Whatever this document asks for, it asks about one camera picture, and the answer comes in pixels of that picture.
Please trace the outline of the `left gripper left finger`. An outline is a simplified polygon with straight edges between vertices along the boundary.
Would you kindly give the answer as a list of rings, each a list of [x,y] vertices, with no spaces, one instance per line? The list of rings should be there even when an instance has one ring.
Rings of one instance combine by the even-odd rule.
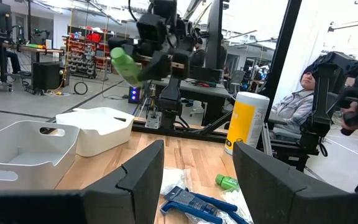
[[[0,223],[153,223],[164,141],[81,190],[0,190]]]

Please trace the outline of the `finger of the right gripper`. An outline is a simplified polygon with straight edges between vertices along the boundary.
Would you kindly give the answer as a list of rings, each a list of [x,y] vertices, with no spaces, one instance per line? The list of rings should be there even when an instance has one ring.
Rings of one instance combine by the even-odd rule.
[[[155,51],[151,60],[142,67],[138,74],[138,81],[160,80],[166,78],[170,73],[170,59],[168,54]]]
[[[188,51],[174,51],[172,55],[172,75],[178,79],[186,79],[190,72],[190,56]]]

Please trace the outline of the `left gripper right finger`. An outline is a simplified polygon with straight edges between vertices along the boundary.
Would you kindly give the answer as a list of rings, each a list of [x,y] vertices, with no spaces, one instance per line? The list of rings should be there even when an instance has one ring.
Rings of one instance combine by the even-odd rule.
[[[358,193],[310,177],[243,142],[232,158],[254,223],[358,224]]]

